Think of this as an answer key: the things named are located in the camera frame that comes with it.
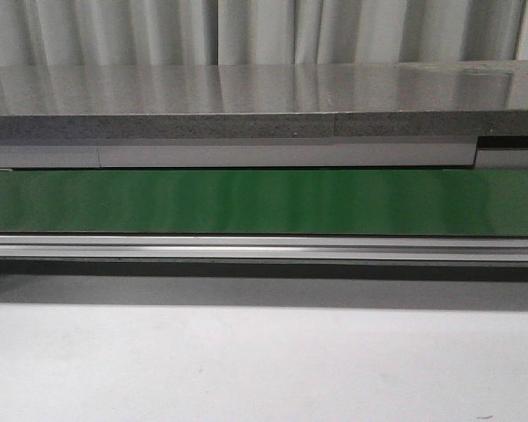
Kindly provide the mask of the green conveyor belt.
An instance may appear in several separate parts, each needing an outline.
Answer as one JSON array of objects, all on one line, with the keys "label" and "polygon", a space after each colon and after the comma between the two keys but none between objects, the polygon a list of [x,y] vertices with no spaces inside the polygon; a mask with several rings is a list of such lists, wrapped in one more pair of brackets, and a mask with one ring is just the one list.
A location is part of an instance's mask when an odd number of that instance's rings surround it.
[{"label": "green conveyor belt", "polygon": [[528,170],[0,171],[0,233],[528,237]]}]

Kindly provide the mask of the grey baseboard strip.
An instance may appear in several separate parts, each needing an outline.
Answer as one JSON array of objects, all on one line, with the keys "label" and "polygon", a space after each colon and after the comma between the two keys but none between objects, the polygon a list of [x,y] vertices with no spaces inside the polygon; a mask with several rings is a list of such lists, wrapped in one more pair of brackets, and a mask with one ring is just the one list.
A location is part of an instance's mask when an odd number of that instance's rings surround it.
[{"label": "grey baseboard strip", "polygon": [[0,169],[233,167],[528,169],[528,135],[0,140]]}]

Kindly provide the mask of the white pleated curtain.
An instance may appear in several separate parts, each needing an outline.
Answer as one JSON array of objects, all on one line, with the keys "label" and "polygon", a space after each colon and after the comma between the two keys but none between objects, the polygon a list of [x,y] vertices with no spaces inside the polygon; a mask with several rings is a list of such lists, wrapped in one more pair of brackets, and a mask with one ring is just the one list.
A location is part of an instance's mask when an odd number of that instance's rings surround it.
[{"label": "white pleated curtain", "polygon": [[528,60],[528,1],[0,1],[0,66]]}]

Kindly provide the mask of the aluminium conveyor frame rail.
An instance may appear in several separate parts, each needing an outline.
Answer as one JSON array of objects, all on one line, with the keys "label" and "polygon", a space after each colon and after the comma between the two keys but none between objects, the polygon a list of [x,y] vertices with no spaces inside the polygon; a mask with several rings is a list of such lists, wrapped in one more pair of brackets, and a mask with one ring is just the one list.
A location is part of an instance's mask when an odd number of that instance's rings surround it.
[{"label": "aluminium conveyor frame rail", "polygon": [[528,264],[528,238],[0,235],[0,258],[278,259]]}]

